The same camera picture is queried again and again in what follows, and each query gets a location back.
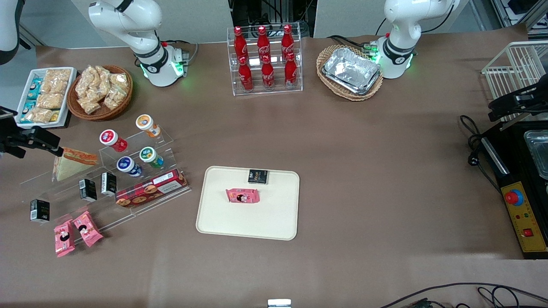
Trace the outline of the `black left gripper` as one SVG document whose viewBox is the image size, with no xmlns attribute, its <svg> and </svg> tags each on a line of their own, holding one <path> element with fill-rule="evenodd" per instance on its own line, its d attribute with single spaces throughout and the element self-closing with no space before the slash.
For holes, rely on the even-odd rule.
<svg viewBox="0 0 548 308">
<path fill-rule="evenodd" d="M 503 120 L 517 113 L 540 114 L 548 111 L 548 86 L 547 84 L 534 84 L 524 87 L 512 93 L 512 98 L 497 98 L 489 103 L 489 120 Z"/>
</svg>

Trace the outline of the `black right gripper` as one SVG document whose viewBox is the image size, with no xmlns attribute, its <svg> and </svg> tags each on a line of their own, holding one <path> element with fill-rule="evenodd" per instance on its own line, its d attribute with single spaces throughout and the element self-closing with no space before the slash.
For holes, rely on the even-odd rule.
<svg viewBox="0 0 548 308">
<path fill-rule="evenodd" d="M 60 138 L 37 125 L 23 129 L 17 125 L 1 127 L 0 152 L 16 158 L 24 158 L 26 148 L 41 149 L 54 156 L 62 157 L 64 148 L 60 147 Z"/>
</svg>

